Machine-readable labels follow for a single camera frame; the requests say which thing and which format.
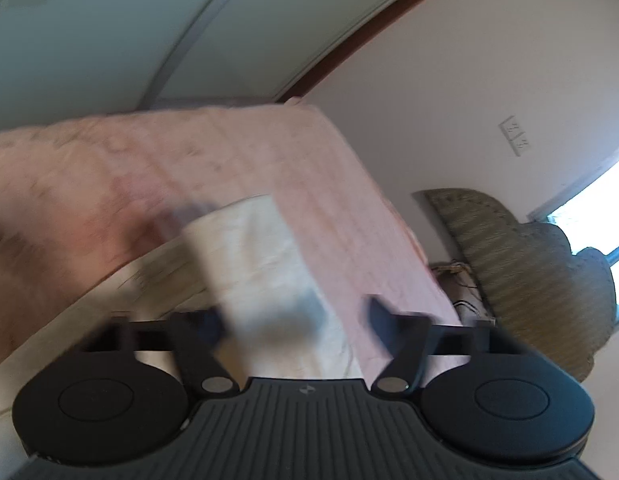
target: window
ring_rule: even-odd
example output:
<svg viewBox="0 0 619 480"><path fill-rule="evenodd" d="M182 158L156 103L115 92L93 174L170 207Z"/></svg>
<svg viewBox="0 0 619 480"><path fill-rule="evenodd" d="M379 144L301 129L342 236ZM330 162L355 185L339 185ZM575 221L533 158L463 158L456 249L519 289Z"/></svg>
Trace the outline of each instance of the window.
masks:
<svg viewBox="0 0 619 480"><path fill-rule="evenodd" d="M619 161L547 220L563 229L574 253L595 247L606 255L619 304Z"/></svg>

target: bed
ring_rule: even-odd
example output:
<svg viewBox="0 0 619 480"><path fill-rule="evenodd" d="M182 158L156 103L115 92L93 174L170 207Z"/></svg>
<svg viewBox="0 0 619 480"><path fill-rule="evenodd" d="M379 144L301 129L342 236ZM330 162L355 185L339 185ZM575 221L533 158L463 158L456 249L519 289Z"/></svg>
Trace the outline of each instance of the bed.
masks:
<svg viewBox="0 0 619 480"><path fill-rule="evenodd" d="M314 107L89 117L0 133L0 362L78 297L209 211L272 194L369 380L364 298L458 318L419 244Z"/></svg>

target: wall socket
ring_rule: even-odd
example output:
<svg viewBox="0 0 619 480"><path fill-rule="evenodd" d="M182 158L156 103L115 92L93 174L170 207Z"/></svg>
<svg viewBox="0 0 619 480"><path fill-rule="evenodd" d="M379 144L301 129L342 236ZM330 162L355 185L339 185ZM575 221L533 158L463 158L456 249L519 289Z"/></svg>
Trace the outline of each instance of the wall socket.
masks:
<svg viewBox="0 0 619 480"><path fill-rule="evenodd" d="M531 145L527 139L525 131L521 127L521 123L518 122L516 116L510 116L505 121L500 123L498 127L501 129L503 135L507 139L507 142L512 146L513 152L516 156L521 156L523 153L531 150Z"/></svg>

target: pink blanket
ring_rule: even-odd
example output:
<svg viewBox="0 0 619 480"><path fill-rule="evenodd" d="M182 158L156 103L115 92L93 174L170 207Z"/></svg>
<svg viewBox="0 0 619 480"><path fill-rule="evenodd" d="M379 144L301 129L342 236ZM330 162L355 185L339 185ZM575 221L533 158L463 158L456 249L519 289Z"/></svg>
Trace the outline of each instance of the pink blanket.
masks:
<svg viewBox="0 0 619 480"><path fill-rule="evenodd" d="M90 117L0 133L0 362L186 222L255 194L273 194L366 377L386 362L366 294L457 323L411 232L317 109Z"/></svg>

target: dark red trim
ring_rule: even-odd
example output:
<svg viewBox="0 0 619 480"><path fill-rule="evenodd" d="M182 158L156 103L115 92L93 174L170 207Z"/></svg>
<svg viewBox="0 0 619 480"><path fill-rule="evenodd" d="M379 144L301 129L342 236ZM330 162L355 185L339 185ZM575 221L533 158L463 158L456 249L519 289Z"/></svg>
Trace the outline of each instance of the dark red trim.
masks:
<svg viewBox="0 0 619 480"><path fill-rule="evenodd" d="M290 97L304 96L360 47L422 1L424 0L396 0L381 10L381 12L353 31L350 36L345 38L323 59L309 69L304 76L283 94L279 102L285 102Z"/></svg>

